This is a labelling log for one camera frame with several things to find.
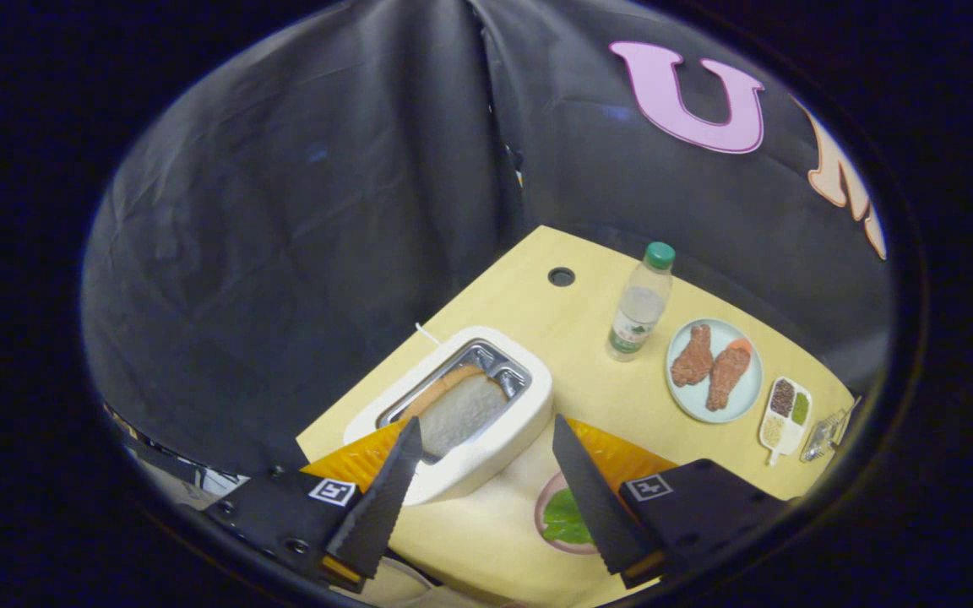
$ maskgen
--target white cord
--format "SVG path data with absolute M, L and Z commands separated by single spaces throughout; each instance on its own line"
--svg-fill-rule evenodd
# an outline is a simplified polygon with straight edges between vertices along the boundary
M 438 339 L 435 338 L 435 336 L 430 335 L 430 332 L 422 328 L 420 324 L 416 323 L 416 328 L 417 330 L 420 330 L 422 332 L 422 335 L 425 335 L 429 339 L 432 339 L 433 343 L 437 344 L 437 346 L 441 346 L 441 342 L 439 342 Z

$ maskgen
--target small divided tray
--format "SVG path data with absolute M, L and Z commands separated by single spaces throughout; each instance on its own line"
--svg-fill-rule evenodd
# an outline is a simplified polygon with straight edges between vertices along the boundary
M 769 391 L 759 433 L 761 445 L 772 451 L 769 466 L 775 464 L 780 454 L 791 454 L 798 449 L 812 416 L 813 395 L 794 380 L 777 377 Z

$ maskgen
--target green leaf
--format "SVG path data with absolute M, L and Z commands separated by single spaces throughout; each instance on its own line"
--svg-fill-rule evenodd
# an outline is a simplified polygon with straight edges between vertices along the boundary
M 546 524 L 583 523 L 580 511 L 576 507 L 573 490 L 565 488 L 551 497 L 547 507 L 543 509 L 543 522 Z
M 543 509 L 543 522 L 547 524 L 543 530 L 543 538 L 548 541 L 572 544 L 592 542 L 591 533 L 584 526 L 584 520 L 576 507 L 573 490 L 565 488 L 551 497 L 551 501 Z

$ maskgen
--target metal container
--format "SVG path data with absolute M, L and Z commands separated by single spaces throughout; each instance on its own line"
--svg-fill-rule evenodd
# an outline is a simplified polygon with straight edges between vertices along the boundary
M 465 344 L 462 349 L 457 350 L 456 354 L 449 357 L 441 366 L 433 370 L 433 373 L 430 373 L 420 384 L 417 384 L 416 388 L 406 393 L 397 403 L 386 408 L 375 420 L 375 427 L 381 428 L 388 424 L 393 424 L 401 413 L 405 409 L 408 409 L 408 405 L 412 404 L 412 401 L 416 400 L 416 397 L 420 396 L 424 390 L 434 384 L 438 378 L 445 376 L 445 374 L 457 368 L 463 368 L 463 366 L 475 366 L 482 370 L 483 373 L 493 378 L 498 385 L 502 386 L 502 391 L 509 399 L 505 407 L 495 413 L 495 415 L 492 415 L 490 419 L 487 419 L 486 423 L 476 428 L 463 442 L 474 442 L 491 424 L 498 418 L 501 418 L 503 413 L 509 409 L 510 405 L 532 383 L 532 374 L 524 366 L 521 366 L 520 363 L 513 361 L 509 355 L 503 353 L 501 349 L 498 349 L 497 346 L 486 339 L 473 339 L 471 342 Z M 439 461 L 441 457 L 424 451 L 421 459 L 422 462 L 433 464 Z

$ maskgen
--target small plate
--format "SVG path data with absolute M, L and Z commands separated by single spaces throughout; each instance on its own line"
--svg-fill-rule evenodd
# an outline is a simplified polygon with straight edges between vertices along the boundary
M 764 384 L 764 365 L 761 363 L 760 353 L 752 339 L 749 339 L 749 344 L 753 344 L 753 357 L 750 357 L 749 367 L 742 374 L 742 377 L 738 378 L 738 384 L 734 385 L 734 389 L 731 390 L 730 397 L 726 398 L 725 408 L 718 411 L 709 411 L 707 408 L 711 374 L 708 374 L 704 380 L 696 384 L 680 386 L 680 388 L 675 386 L 675 382 L 671 380 L 671 364 L 690 343 L 691 328 L 702 323 L 707 323 L 708 327 L 711 328 L 711 358 L 714 360 L 722 353 L 723 349 L 726 349 L 727 344 L 734 342 L 735 339 L 749 339 L 737 327 L 727 322 L 721 322 L 719 319 L 696 319 L 684 324 L 678 330 L 678 334 L 675 334 L 675 338 L 671 340 L 671 346 L 667 349 L 665 368 L 667 387 L 671 389 L 671 396 L 675 398 L 675 403 L 695 419 L 714 424 L 740 419 L 753 407 L 753 404 L 757 403 L 761 385 Z
M 541 539 L 543 539 L 543 530 L 547 529 L 547 524 L 543 523 L 543 512 L 546 511 L 547 504 L 553 496 L 565 488 L 568 488 L 568 482 L 565 481 L 565 477 L 561 474 L 561 470 L 559 470 L 551 480 L 546 482 L 543 490 L 540 492 L 540 497 L 535 501 L 535 531 L 540 534 Z M 595 548 L 595 544 L 592 543 L 573 544 L 563 541 L 548 541 L 546 539 L 543 539 L 543 542 L 555 547 L 558 551 L 564 551 L 564 553 L 572 553 L 575 555 L 594 555 L 599 553 L 599 550 Z

